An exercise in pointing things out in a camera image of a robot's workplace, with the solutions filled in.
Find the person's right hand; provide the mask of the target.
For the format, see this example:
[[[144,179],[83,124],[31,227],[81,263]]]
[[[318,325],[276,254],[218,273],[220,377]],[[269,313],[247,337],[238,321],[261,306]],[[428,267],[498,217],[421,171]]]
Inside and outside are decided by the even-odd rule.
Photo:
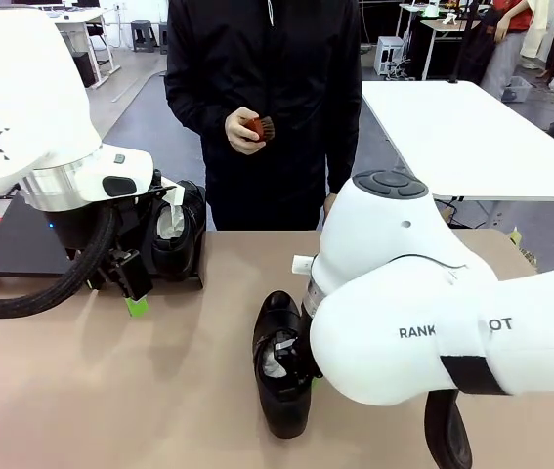
[[[246,107],[240,107],[226,118],[225,133],[235,151],[251,155],[265,146],[264,142],[259,141],[257,133],[245,127],[248,121],[258,117],[256,112]]]

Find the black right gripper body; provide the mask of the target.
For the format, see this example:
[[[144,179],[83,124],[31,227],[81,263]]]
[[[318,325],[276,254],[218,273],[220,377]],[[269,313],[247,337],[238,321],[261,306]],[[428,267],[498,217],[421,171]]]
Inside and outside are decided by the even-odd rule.
[[[300,320],[297,336],[292,346],[295,357],[295,373],[300,380],[307,383],[322,378],[311,348],[311,325],[311,320]]]

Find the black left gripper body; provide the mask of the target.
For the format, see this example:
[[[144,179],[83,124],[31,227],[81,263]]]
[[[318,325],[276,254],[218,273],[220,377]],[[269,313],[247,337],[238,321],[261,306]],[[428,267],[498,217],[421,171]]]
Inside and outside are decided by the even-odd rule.
[[[83,250],[87,247],[95,228],[104,215],[104,208],[113,208],[117,214],[117,231],[113,249],[138,249],[143,222],[142,202],[94,202],[81,208],[60,212],[47,212],[47,221],[66,250]]]

